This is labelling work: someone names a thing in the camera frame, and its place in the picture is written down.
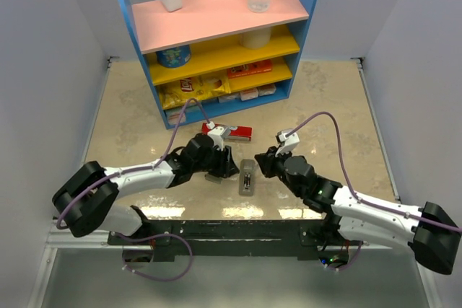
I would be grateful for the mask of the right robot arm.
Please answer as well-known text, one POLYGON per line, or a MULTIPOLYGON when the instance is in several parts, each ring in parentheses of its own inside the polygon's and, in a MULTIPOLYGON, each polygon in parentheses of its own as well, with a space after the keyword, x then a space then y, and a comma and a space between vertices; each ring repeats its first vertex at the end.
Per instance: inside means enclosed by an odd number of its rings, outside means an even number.
POLYGON ((392 203, 357 193, 318 175, 303 156, 279 155, 276 147, 257 154, 264 177, 277 177, 310 209, 325 214, 323 240, 342 240, 410 250, 423 267, 450 275, 461 241, 461 230, 436 203, 422 207, 392 203))

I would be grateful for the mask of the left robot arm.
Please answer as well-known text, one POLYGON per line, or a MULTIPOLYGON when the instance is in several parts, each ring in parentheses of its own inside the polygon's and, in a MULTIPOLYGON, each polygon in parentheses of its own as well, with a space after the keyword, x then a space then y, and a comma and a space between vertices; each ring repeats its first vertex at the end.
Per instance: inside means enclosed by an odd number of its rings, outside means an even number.
POLYGON ((149 238, 145 215, 137 207, 117 206, 115 201, 146 190, 168 189, 188 182, 199 172, 217 178, 239 173, 228 145, 217 144, 198 133, 164 159, 131 167, 102 167, 84 164, 52 197, 59 213, 57 228, 83 237, 97 229, 124 234, 134 245, 149 238))

